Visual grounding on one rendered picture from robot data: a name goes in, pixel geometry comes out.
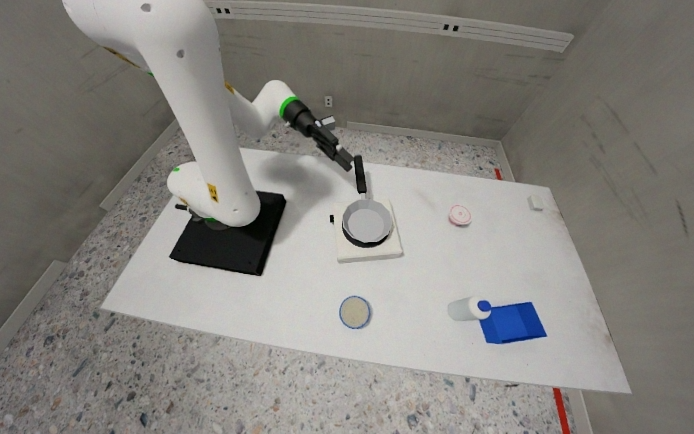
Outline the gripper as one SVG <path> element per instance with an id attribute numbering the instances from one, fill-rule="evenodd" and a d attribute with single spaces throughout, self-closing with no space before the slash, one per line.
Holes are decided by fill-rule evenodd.
<path id="1" fill-rule="evenodd" d="M 331 133 L 321 123 L 321 121 L 317 120 L 311 113 L 309 113 L 308 111 L 301 113 L 295 121 L 295 128 L 304 137 L 306 137 L 306 138 L 312 137 L 314 142 L 316 142 L 319 145 L 319 146 L 316 145 L 316 147 L 318 149 L 320 149 L 332 161 L 335 160 L 347 172 L 351 168 L 353 168 L 353 166 L 350 164 L 350 162 L 354 160 L 354 157 L 338 143 L 339 139 L 333 133 Z M 313 136 L 316 138 L 314 138 Z M 333 139 L 335 139 L 335 140 L 333 140 Z M 332 151 L 332 150 L 334 150 L 334 151 Z"/>

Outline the blue open tray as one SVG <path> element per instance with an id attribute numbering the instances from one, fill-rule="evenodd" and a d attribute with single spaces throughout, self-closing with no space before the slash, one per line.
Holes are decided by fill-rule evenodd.
<path id="1" fill-rule="evenodd" d="M 499 308 L 491 307 L 492 314 L 479 319 L 487 343 L 507 344 L 548 337 L 532 301 L 495 307 Z"/>

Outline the black-handled frying pan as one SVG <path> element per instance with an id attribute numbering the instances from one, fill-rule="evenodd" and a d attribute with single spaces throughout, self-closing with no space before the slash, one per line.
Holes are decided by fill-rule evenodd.
<path id="1" fill-rule="evenodd" d="M 380 202 L 365 199 L 367 192 L 362 156 L 354 156 L 357 191 L 361 199 L 349 204 L 343 215 L 343 227 L 348 234 L 362 242 L 376 242 L 389 234 L 392 219 Z"/>

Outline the white and red yogurt cup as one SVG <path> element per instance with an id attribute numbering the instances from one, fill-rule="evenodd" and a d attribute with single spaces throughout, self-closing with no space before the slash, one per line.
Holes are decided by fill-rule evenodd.
<path id="1" fill-rule="evenodd" d="M 449 208 L 448 222 L 452 226 L 468 224 L 471 220 L 472 214 L 467 207 L 460 204 L 454 204 Z"/>

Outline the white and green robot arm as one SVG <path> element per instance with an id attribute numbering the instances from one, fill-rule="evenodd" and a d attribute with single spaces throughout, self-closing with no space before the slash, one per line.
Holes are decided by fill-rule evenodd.
<path id="1" fill-rule="evenodd" d="M 175 209 L 215 231 L 254 221 L 260 200 L 233 124 L 260 139 L 280 117 L 298 131 L 297 117 L 310 108 L 281 81 L 268 82 L 251 105 L 224 80 L 217 25 L 203 0 L 62 2 L 86 36 L 155 76 L 164 92 L 197 161 L 168 177 L 168 189 L 185 204 Z"/>

